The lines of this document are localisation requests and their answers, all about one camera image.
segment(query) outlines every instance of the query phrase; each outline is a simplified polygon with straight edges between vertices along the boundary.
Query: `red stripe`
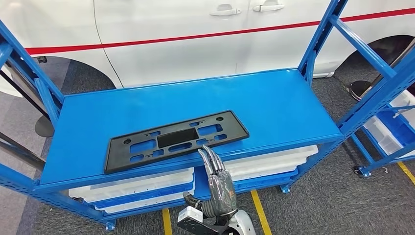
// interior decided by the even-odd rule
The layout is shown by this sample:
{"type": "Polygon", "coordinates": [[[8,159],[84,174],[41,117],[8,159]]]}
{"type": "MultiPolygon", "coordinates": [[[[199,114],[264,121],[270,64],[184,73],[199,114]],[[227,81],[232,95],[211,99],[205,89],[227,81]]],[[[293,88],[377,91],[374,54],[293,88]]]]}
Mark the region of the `red stripe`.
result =
{"type": "MultiPolygon", "coordinates": [[[[415,13],[415,8],[408,8],[408,9],[378,12],[378,13],[372,13],[372,14],[366,14],[366,15],[360,15],[360,16],[343,17],[342,20],[344,22],[360,21],[360,20],[375,19],[375,18],[388,17],[388,16],[407,15],[407,14],[414,14],[414,13],[415,13]]],[[[91,50],[91,49],[99,49],[99,48],[123,47],[123,46],[141,45],[141,44],[149,44],[149,43],[172,42],[172,41],[180,41],[180,40],[188,40],[188,39],[196,39],[196,38],[209,38],[209,37],[242,34],[242,33],[254,33],[254,32],[287,29],[287,28],[307,27],[307,26],[318,25],[319,23],[320,21],[312,21],[312,22],[294,23],[294,24],[264,27],[264,28],[244,29],[244,30],[238,30],[238,31],[200,34],[200,35],[183,36],[183,37],[175,37],[175,38],[161,38],[161,39],[151,39],[151,40],[135,41],[135,42],[106,43],[106,44],[64,46],[64,47],[32,47],[32,48],[26,48],[26,50],[27,52],[29,52],[29,54],[46,54],[46,53],[77,51],[77,50],[91,50]]]]}

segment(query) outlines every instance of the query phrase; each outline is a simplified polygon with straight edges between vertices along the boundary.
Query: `yellow floor line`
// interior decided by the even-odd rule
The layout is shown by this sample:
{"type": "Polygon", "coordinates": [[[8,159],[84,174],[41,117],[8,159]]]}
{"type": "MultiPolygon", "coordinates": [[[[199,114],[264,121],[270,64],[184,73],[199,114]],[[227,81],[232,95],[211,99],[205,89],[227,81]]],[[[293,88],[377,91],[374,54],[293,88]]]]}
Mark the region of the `yellow floor line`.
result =
{"type": "Polygon", "coordinates": [[[412,181],[412,183],[415,185],[415,177],[409,171],[409,169],[405,166],[405,164],[403,164],[403,162],[398,162],[398,165],[403,170],[403,172],[409,177],[409,179],[412,181]]]}
{"type": "Polygon", "coordinates": [[[268,224],[267,217],[265,216],[264,209],[262,208],[261,200],[258,197],[258,192],[256,189],[251,190],[252,199],[254,200],[256,212],[259,216],[259,221],[261,222],[262,230],[265,235],[272,235],[270,225],[268,224]]]}
{"type": "Polygon", "coordinates": [[[164,234],[173,235],[173,232],[171,230],[170,212],[168,208],[163,209],[163,224],[164,224],[164,234]]]}

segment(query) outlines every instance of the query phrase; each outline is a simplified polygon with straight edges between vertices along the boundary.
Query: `car door handle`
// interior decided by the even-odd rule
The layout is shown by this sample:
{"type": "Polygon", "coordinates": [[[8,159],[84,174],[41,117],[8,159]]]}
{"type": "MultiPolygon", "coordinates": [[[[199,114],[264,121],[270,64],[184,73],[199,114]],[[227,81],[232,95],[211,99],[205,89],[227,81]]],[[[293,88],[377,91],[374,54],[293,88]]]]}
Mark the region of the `car door handle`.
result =
{"type": "Polygon", "coordinates": [[[253,11],[257,11],[257,12],[265,12],[265,11],[277,11],[279,9],[283,9],[284,8],[284,5],[283,4],[280,4],[278,1],[274,1],[274,2],[276,2],[276,3],[273,4],[273,5],[258,5],[258,6],[254,6],[252,8],[252,10],[253,11]]]}
{"type": "Polygon", "coordinates": [[[216,11],[210,13],[211,16],[231,16],[241,13],[241,9],[233,8],[230,4],[221,4],[216,11]]]}

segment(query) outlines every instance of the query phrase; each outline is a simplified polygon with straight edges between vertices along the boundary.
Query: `rectangular cutout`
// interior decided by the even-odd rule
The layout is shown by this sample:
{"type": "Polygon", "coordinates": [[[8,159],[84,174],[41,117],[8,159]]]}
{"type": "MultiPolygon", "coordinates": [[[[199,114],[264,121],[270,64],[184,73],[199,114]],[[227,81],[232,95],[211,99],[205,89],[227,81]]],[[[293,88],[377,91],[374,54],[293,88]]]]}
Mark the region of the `rectangular cutout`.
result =
{"type": "Polygon", "coordinates": [[[190,143],[190,142],[181,143],[181,144],[178,144],[178,145],[175,145],[175,146],[171,146],[169,148],[169,152],[172,153],[172,152],[180,151],[180,150],[191,148],[191,147],[192,147],[192,143],[190,143]]]}
{"type": "Polygon", "coordinates": [[[208,141],[206,139],[196,140],[197,145],[202,145],[204,143],[207,143],[208,141]]]}
{"type": "Polygon", "coordinates": [[[144,158],[144,155],[142,155],[142,154],[137,155],[137,156],[133,156],[133,157],[131,157],[131,158],[130,158],[130,162],[131,162],[131,163],[139,162],[139,161],[141,161],[143,158],[144,158]]]}
{"type": "Polygon", "coordinates": [[[214,125],[210,125],[210,126],[204,126],[201,127],[199,129],[197,129],[197,132],[199,133],[199,135],[201,136],[206,136],[206,135],[210,135],[216,132],[220,132],[223,131],[223,128],[220,124],[214,124],[214,125]]]}
{"type": "Polygon", "coordinates": [[[199,136],[197,135],[196,129],[191,128],[157,136],[157,141],[159,143],[159,148],[164,148],[177,143],[196,140],[198,138],[199,136]]]}
{"type": "Polygon", "coordinates": [[[148,140],[140,143],[135,143],[130,146],[130,153],[137,153],[156,147],[156,140],[148,140]]]}
{"type": "Polygon", "coordinates": [[[164,154],[164,150],[159,149],[153,152],[153,157],[161,156],[164,154]]]}
{"type": "Polygon", "coordinates": [[[150,133],[150,136],[158,136],[160,134],[160,131],[155,131],[150,133]]]}
{"type": "Polygon", "coordinates": [[[226,134],[220,134],[220,135],[215,136],[215,140],[216,141],[221,141],[221,140],[226,139],[227,137],[228,136],[226,134]]]}

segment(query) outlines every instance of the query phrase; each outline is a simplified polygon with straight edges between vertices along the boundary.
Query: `robotic finger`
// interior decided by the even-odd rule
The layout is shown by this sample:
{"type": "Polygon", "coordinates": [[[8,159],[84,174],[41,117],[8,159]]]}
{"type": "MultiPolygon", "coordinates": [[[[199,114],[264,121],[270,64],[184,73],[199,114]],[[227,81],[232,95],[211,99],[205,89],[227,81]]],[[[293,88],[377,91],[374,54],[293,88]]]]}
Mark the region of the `robotic finger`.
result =
{"type": "Polygon", "coordinates": [[[237,207],[233,181],[222,159],[206,145],[198,152],[205,165],[211,199],[202,201],[184,192],[190,207],[179,213],[177,225],[195,235],[255,235],[249,215],[237,207]],[[214,225],[203,223],[203,218],[214,217],[214,225]]]}

